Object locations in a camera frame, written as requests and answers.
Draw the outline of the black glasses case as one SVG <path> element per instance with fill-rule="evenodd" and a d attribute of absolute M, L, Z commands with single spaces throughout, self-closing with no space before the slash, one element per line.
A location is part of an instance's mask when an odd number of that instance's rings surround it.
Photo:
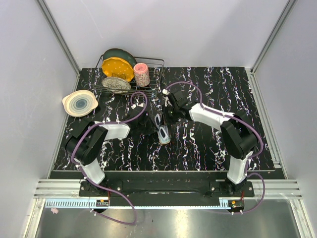
<path fill-rule="evenodd" d="M 155 125 L 158 129 L 158 138 L 161 144 L 168 144 L 170 142 L 170 135 L 168 131 L 168 126 L 162 124 L 162 119 L 159 114 L 155 115 Z"/>

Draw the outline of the white frame sunglasses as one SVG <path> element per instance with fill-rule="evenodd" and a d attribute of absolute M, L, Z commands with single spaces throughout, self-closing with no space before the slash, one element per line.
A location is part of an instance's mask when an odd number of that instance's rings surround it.
<path fill-rule="evenodd" d="M 167 133 L 167 127 L 165 125 L 161 124 L 161 117 L 159 114 L 155 115 L 155 125 L 158 129 L 158 137 L 160 140 L 166 141 L 169 139 L 168 133 Z"/>

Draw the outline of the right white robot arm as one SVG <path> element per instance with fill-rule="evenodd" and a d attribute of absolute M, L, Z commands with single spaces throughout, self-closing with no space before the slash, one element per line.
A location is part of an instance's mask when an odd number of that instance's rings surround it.
<path fill-rule="evenodd" d="M 247 180 L 247 163 L 259 141 L 256 131 L 247 123 L 247 115 L 243 112 L 226 113 L 202 102 L 190 102 L 180 91 L 168 93 L 164 90 L 164 93 L 162 121 L 165 125 L 186 119 L 203 123 L 221 132 L 226 151 L 230 155 L 224 187 L 229 196 L 237 196 L 243 190 Z"/>

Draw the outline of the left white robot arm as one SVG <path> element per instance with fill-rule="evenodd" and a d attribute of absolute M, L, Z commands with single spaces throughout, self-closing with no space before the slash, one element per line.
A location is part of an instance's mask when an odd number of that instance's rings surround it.
<path fill-rule="evenodd" d="M 64 144 L 71 161 L 84 172 L 95 196 L 106 193 L 106 176 L 98 162 L 98 154 L 107 140 L 149 135 L 157 131 L 155 120 L 141 106 L 137 106 L 123 121 L 99 122 L 83 119 Z"/>

